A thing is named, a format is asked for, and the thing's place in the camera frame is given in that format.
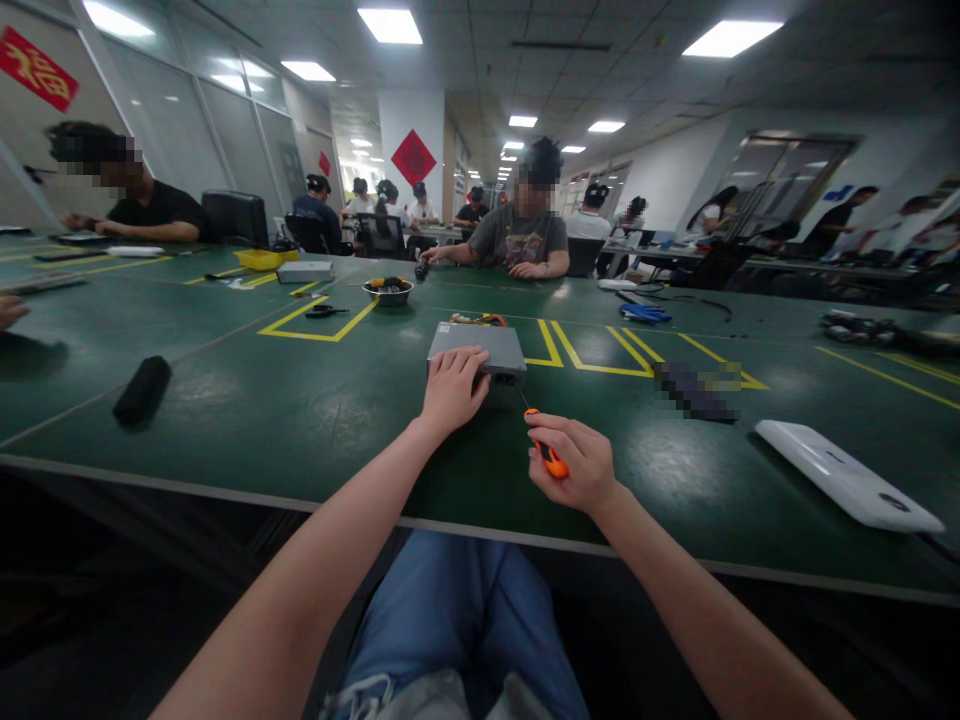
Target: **screwdriver handle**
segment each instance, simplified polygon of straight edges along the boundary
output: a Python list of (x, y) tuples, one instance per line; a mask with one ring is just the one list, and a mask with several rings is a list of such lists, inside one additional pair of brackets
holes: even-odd
[[(524, 416), (526, 415), (536, 415), (540, 411), (536, 408), (530, 408), (529, 410), (524, 411)], [(553, 448), (542, 443), (539, 440), (534, 440), (533, 444), (537, 446), (537, 452), (540, 453), (540, 456), (543, 458), (543, 464), (547, 466), (547, 472), (551, 476), (560, 480), (567, 477), (570, 474), (570, 471), (567, 470), (567, 464), (557, 457), (557, 454), (553, 451)]]

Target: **gray t-shirt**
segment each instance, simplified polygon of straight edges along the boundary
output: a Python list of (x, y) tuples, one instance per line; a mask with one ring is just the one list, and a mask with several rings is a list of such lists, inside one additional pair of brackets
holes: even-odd
[(515, 203), (487, 213), (473, 231), (470, 247), (482, 268), (509, 270), (522, 262), (540, 263), (555, 250), (567, 249), (567, 226), (553, 212), (522, 218)]

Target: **jeans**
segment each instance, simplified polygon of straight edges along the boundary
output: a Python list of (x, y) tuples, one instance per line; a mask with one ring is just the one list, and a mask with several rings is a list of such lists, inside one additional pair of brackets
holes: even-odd
[(508, 543), (416, 530), (394, 561), (354, 641), (340, 689), (378, 673), (394, 694), (453, 668), (475, 720), (518, 672), (557, 720), (588, 718), (553, 618), (550, 590)]

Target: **screwdriver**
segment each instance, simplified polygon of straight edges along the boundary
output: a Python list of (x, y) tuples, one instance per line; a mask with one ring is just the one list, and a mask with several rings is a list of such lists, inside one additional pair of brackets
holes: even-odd
[[(523, 404), (527, 408), (523, 413), (524, 417), (527, 415), (536, 415), (540, 412), (536, 408), (530, 407), (530, 403), (527, 402), (527, 398), (524, 397), (523, 390), (520, 389), (519, 385), (517, 386), (517, 392), (520, 393), (520, 399), (523, 400)], [(534, 440), (533, 444), (537, 446), (537, 452), (543, 457), (543, 464), (546, 465), (547, 472), (550, 473), (550, 475), (560, 480), (570, 474), (567, 470), (567, 464), (557, 457), (552, 447), (539, 440)]]

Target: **black t-shirt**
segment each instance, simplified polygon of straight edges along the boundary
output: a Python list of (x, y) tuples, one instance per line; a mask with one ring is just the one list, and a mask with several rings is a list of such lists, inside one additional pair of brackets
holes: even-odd
[[(480, 207), (476, 210), (473, 209), (473, 205), (467, 203), (462, 208), (460, 212), (457, 213), (457, 220), (469, 220), (470, 222), (480, 222), (483, 220), (483, 216), (490, 212), (488, 208), (483, 203), (480, 203)], [(470, 239), (470, 236), (473, 235), (473, 228), (463, 228), (461, 231), (463, 235), (463, 240), (466, 242)]]
[(185, 222), (200, 231), (200, 240), (207, 240), (207, 215), (200, 203), (159, 180), (153, 181), (153, 195), (150, 202), (141, 205), (139, 200), (124, 198), (113, 206), (107, 214), (108, 220), (133, 225), (134, 227), (154, 227), (172, 222)]
[(836, 230), (824, 230), (824, 226), (836, 225), (837, 227), (846, 227), (850, 221), (850, 214), (853, 212), (853, 205), (843, 203), (837, 205), (833, 210), (828, 210), (820, 218), (820, 222), (810, 231), (806, 239), (800, 243), (800, 252), (811, 257), (823, 257), (833, 244), (837, 241), (840, 233)]

